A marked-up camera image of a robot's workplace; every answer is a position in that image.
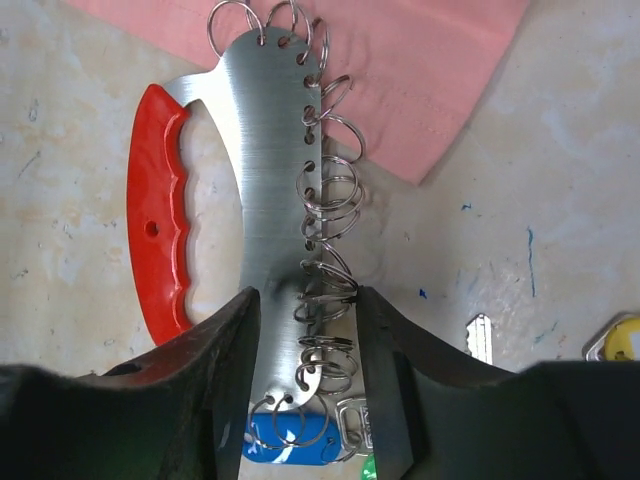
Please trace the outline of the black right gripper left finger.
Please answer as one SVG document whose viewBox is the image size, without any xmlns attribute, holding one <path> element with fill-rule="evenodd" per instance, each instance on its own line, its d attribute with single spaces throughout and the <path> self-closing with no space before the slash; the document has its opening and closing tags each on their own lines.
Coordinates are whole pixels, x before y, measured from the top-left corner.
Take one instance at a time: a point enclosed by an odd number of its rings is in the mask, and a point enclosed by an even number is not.
<svg viewBox="0 0 640 480">
<path fill-rule="evenodd" d="M 260 334 L 260 296 L 102 375 L 1 369 L 5 479 L 235 479 Z"/>
</svg>

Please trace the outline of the black-headed key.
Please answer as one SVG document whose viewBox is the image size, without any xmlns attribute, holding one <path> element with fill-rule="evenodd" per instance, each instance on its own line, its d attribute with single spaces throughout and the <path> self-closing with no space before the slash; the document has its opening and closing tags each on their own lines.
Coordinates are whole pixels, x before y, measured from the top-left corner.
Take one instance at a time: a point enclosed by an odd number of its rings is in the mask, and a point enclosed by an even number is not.
<svg viewBox="0 0 640 480">
<path fill-rule="evenodd" d="M 368 456 L 373 453 L 369 409 L 364 395 L 338 401 L 335 407 L 335 418 L 342 448 L 346 453 L 358 456 Z"/>
</svg>

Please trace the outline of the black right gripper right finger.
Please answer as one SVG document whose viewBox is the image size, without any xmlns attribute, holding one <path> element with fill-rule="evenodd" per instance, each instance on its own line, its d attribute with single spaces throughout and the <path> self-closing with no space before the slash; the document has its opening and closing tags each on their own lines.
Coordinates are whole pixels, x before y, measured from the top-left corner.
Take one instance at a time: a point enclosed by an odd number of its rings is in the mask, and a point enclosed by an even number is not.
<svg viewBox="0 0 640 480">
<path fill-rule="evenodd" d="M 371 287 L 356 322 L 381 479 L 635 479 L 636 362 L 512 373 L 408 320 Z"/>
</svg>

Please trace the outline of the blue key tag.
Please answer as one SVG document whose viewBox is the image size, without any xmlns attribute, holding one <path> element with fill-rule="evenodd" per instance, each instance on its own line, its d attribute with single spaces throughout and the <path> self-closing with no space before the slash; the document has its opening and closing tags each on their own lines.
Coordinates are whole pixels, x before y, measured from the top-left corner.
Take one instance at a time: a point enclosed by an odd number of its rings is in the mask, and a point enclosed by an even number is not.
<svg viewBox="0 0 640 480">
<path fill-rule="evenodd" d="M 319 413 L 284 413 L 272 424 L 272 415 L 256 413 L 246 428 L 243 456 L 261 464 L 324 466 L 341 454 L 342 442 L 336 422 Z"/>
</svg>

